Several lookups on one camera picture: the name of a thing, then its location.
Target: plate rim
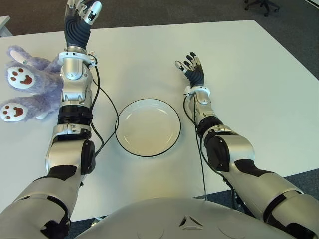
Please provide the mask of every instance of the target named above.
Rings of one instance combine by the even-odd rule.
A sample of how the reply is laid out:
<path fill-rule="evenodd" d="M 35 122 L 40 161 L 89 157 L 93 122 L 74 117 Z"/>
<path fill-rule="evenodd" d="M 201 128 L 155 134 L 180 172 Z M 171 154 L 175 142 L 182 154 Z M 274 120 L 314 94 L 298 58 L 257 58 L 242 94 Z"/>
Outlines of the plate rim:
<path fill-rule="evenodd" d="M 120 141 L 119 141 L 119 139 L 118 139 L 117 131 L 115 132 L 115 137 L 116 137 L 116 140 L 118 141 L 119 145 L 120 145 L 126 152 L 128 152 L 128 153 L 130 153 L 130 154 L 132 154 L 132 155 L 139 156 L 139 157 L 144 157 L 144 158 L 155 157 L 155 156 L 161 155 L 161 154 L 163 154 L 163 153 L 169 151 L 169 150 L 176 144 L 176 142 L 178 141 L 179 136 L 180 136 L 180 132 L 181 132 L 180 117 L 179 117 L 177 111 L 176 111 L 169 103 L 167 103 L 167 102 L 165 102 L 165 101 L 162 101 L 162 100 L 159 100 L 159 99 L 155 99 L 155 98 L 142 98 L 142 99 L 139 99 L 139 100 L 136 100 L 136 101 L 133 101 L 133 102 L 129 103 L 128 105 L 126 105 L 126 106 L 121 110 L 121 112 L 119 113 L 119 117 L 117 118 L 117 120 L 116 120 L 116 122 L 115 122 L 115 128 L 116 128 L 117 122 L 120 120 L 120 115 L 121 115 L 121 113 L 122 113 L 128 106 L 130 106 L 131 104 L 133 104 L 133 103 L 135 103 L 135 102 L 137 102 L 137 101 L 142 101 L 142 100 L 156 100 L 156 101 L 161 101 L 161 102 L 167 104 L 169 107 L 171 107 L 171 108 L 174 110 L 174 112 L 175 112 L 176 115 L 177 115 L 178 122 L 179 122 L 179 132 L 178 132 L 178 136 L 177 136 L 175 142 L 174 142 L 168 149 L 166 149 L 165 151 L 163 151 L 163 152 L 161 152 L 161 153 L 154 154 L 154 155 L 149 155 L 149 156 L 144 156 L 144 155 L 139 155 L 139 154 L 132 153 L 132 152 L 128 151 L 126 148 L 124 148 L 123 145 L 121 145 L 121 143 L 120 143 Z"/>

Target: black cable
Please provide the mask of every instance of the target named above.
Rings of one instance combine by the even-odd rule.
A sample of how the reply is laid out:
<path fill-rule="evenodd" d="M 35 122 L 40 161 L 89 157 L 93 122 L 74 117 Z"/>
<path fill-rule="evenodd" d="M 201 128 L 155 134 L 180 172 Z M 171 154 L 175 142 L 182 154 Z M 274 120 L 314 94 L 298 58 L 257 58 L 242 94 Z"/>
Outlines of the black cable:
<path fill-rule="evenodd" d="M 111 100 L 110 96 L 101 88 L 100 73 L 99 73 L 99 70 L 98 70 L 98 68 L 97 68 L 97 66 L 96 66 L 96 65 L 98 64 L 98 60 L 96 59 L 95 56 L 93 56 L 93 55 L 91 55 L 91 54 L 88 54 L 88 55 L 94 57 L 94 59 L 95 59 L 95 70 L 96 70 L 96 75 L 97 75 L 97 78 L 98 78 L 98 83 L 96 83 L 95 80 L 93 79 L 93 82 L 94 82 L 94 84 L 98 87 L 98 89 L 97 89 L 97 91 L 96 91 L 94 100 L 93 100 L 93 102 L 92 102 L 92 104 L 91 104 L 90 110 L 91 110 L 91 112 L 93 111 L 93 107 L 94 107 L 94 105 L 95 105 L 95 102 L 96 102 L 97 97 L 98 97 L 98 95 L 99 95 L 99 92 L 100 92 L 100 90 L 101 90 L 101 91 L 107 96 L 107 98 L 110 100 L 110 102 L 111 102 L 111 104 L 112 104 L 112 106 L 113 106 L 113 108 L 114 108 L 114 110 L 115 110 L 115 112 L 116 112 L 116 116 L 117 116 L 115 130 L 114 130 L 114 132 L 111 134 L 111 136 L 106 140 L 106 142 L 104 142 L 104 140 L 103 140 L 103 138 L 100 136 L 99 132 L 95 129 L 92 120 L 90 120 L 90 125 L 91 125 L 91 127 L 92 127 L 92 130 L 95 132 L 95 134 L 98 136 L 98 138 L 99 138 L 100 141 L 101 141 L 101 146 L 100 146 L 100 148 L 95 152 L 95 156 L 97 156 L 97 155 L 101 152 L 101 150 L 103 149 L 103 147 L 109 142 L 109 140 L 110 140 L 110 139 L 113 137 L 113 135 L 116 133 L 116 131 L 117 131 L 118 127 L 119 127 L 119 113 L 118 113 L 118 110 L 116 109 L 116 107 L 115 107 L 113 101 Z"/>
<path fill-rule="evenodd" d="M 184 108 L 185 114 L 187 115 L 188 119 L 193 123 L 194 128 L 195 128 L 195 137 L 196 137 L 197 148 L 198 148 L 198 153 L 199 153 L 199 158 L 200 158 L 201 172 L 202 172 L 202 176 L 203 176 L 204 196 L 205 196 L 205 201 L 207 201 L 207 193 L 206 193 L 206 183 L 205 183 L 203 160 L 202 160 L 202 158 L 201 158 L 200 149 L 199 149 L 199 144 L 198 144 L 198 138 L 197 138 L 197 126 L 196 126 L 195 120 L 192 120 L 191 117 L 190 117 L 190 116 L 188 115 L 188 113 L 186 112 L 185 101 L 186 101 L 186 97 L 184 98 L 184 101 L 183 101 L 183 108 Z M 195 117 L 195 115 L 196 115 L 195 103 L 196 103 L 196 102 L 195 102 L 195 99 L 194 99 L 194 117 Z"/>
<path fill-rule="evenodd" d="M 114 132 L 111 134 L 111 136 L 105 141 L 105 143 L 99 148 L 99 150 L 98 151 L 96 151 L 96 153 L 95 153 L 95 156 L 97 156 L 100 152 L 101 152 L 101 150 L 102 150 L 102 148 L 110 141 L 110 139 L 113 137 L 113 135 L 116 133 L 116 131 L 118 130 L 118 128 L 119 128 L 119 112 L 118 112 L 118 110 L 116 109 L 116 107 L 115 107 L 115 105 L 114 105 L 114 103 L 113 103 L 113 101 L 111 100 L 111 98 L 110 98 L 110 96 L 103 90 L 103 88 L 101 88 L 100 87 L 100 89 L 101 89 L 101 91 L 107 96 L 107 98 L 109 98 L 109 100 L 110 100 L 110 102 L 111 102 L 111 104 L 112 104 L 112 106 L 113 106 L 113 108 L 114 108 L 114 110 L 115 110 L 115 112 L 116 112 L 116 117 L 117 117 L 117 119 L 116 119 L 116 124 L 115 124 L 115 130 L 114 130 Z"/>
<path fill-rule="evenodd" d="M 91 128 L 92 130 L 95 132 L 95 134 L 98 136 L 98 138 L 100 139 L 101 141 L 101 146 L 104 144 L 104 141 L 103 141 L 103 138 L 100 136 L 99 132 L 95 129 L 94 127 L 94 124 L 92 122 L 92 120 L 90 119 L 90 125 L 91 125 Z"/>
<path fill-rule="evenodd" d="M 220 172 L 217 172 L 216 169 L 214 169 L 207 161 L 207 159 L 205 158 L 205 155 L 203 153 L 203 149 L 202 149 L 202 139 L 199 139 L 199 144 L 200 144 L 200 153 L 204 159 L 204 161 L 206 162 L 206 164 L 208 165 L 208 167 L 213 170 L 214 173 L 218 174 L 219 176 L 221 176 L 223 178 L 223 181 L 226 183 L 226 185 L 230 188 L 230 201 L 231 201 L 231 206 L 232 209 L 236 210 L 236 206 L 235 206 L 235 190 L 233 188 L 233 186 L 228 182 L 228 180 L 225 178 L 225 176 L 223 174 L 221 174 Z"/>
<path fill-rule="evenodd" d="M 193 123 L 193 125 L 195 126 L 195 130 L 196 130 L 196 123 L 191 119 L 191 117 L 188 115 L 187 111 L 186 111 L 186 108 L 185 108 L 185 101 L 186 101 L 186 97 L 184 98 L 184 101 L 183 101 L 183 108 L 184 108 L 184 112 L 186 114 L 186 116 L 188 117 L 188 119 Z M 194 99 L 194 115 L 196 113 L 196 102 L 195 102 L 195 99 Z M 202 150 L 202 138 L 199 138 L 199 144 L 198 144 L 198 138 L 197 138 L 197 132 L 196 132 L 196 142 L 197 142 L 197 147 L 198 147 L 198 150 L 199 150 L 199 154 L 200 154 L 200 161 L 201 161 L 201 165 L 202 165 L 202 158 L 204 159 L 204 161 L 206 162 L 206 164 L 208 165 L 208 167 L 216 174 L 218 174 L 219 176 L 221 176 L 223 178 L 223 181 L 227 184 L 227 186 L 230 188 L 230 192 L 231 192 L 231 206 L 233 209 L 236 210 L 236 206 L 235 206 L 235 190 L 233 188 L 233 186 L 228 182 L 228 180 L 224 177 L 223 174 L 221 174 L 220 172 L 218 172 L 216 169 L 214 169 L 207 161 L 207 159 L 205 158 L 205 155 L 203 153 L 203 150 Z M 202 173 L 203 173 L 203 182 L 204 182 L 204 189 L 206 191 L 206 188 L 205 188 L 205 181 L 204 181 L 204 170 L 203 170 L 203 165 L 202 165 Z"/>

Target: stuffed animal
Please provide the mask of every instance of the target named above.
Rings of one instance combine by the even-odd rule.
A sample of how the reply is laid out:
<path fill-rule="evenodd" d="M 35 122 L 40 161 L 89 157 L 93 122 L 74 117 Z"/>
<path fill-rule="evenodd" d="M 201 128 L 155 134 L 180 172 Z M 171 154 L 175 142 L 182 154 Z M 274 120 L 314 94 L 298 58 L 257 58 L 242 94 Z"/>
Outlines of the stuffed animal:
<path fill-rule="evenodd" d="M 50 62 L 32 57 L 19 46 L 8 48 L 13 59 L 5 66 L 5 80 L 15 90 L 32 93 L 30 97 L 17 97 L 0 104 L 0 117 L 6 122 L 43 119 L 59 109 L 63 81 L 58 56 Z"/>

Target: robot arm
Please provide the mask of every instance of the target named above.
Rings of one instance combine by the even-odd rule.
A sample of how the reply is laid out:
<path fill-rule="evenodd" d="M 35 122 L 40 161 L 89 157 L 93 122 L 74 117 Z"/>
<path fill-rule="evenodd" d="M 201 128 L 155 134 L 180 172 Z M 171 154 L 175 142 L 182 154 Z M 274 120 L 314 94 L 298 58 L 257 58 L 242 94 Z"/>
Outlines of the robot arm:
<path fill-rule="evenodd" d="M 191 64 L 176 61 L 175 65 L 190 81 L 186 102 L 204 142 L 208 165 L 227 179 L 257 219 L 298 239 L 319 238 L 318 201 L 278 174 L 255 166 L 251 143 L 224 125 L 212 110 L 199 58 L 191 52 L 187 59 Z"/>
<path fill-rule="evenodd" d="M 64 238 L 69 231 L 79 187 L 84 176 L 95 167 L 95 147 L 89 140 L 93 78 L 85 47 L 101 3 L 91 1 L 90 4 L 86 9 L 80 1 L 68 1 L 67 51 L 59 55 L 63 61 L 60 75 L 64 87 L 58 124 L 46 157 L 48 174 L 33 181 L 0 214 L 0 239 Z"/>

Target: white table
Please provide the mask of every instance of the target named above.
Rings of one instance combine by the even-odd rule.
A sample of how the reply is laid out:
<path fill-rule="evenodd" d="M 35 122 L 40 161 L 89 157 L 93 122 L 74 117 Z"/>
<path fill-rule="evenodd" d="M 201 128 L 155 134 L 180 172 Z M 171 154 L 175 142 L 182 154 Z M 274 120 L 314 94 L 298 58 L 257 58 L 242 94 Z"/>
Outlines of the white table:
<path fill-rule="evenodd" d="M 10 20 L 9 16 L 0 16 L 0 36 L 12 36 L 12 33 L 5 26 L 7 22 Z"/>
<path fill-rule="evenodd" d="M 48 59 L 65 47 L 63 32 L 0 39 L 2 73 L 11 44 Z M 318 81 L 255 21 L 96 29 L 87 49 L 97 52 L 102 87 L 119 110 L 141 98 L 166 101 L 180 116 L 181 134 L 172 149 L 152 158 L 127 153 L 114 137 L 80 189 L 72 220 L 108 215 L 148 198 L 203 194 L 194 128 L 182 109 L 188 83 L 174 66 L 190 51 L 203 64 L 215 112 L 251 141 L 259 168 L 288 176 L 319 167 Z M 18 95 L 26 94 L 3 82 L 0 101 Z M 103 94 L 94 113 L 94 124 L 106 138 L 116 116 Z M 56 118 L 0 122 L 0 211 L 46 174 L 44 159 Z M 97 137 L 93 140 L 98 147 Z M 204 170 L 208 193 L 228 189 L 207 166 Z"/>

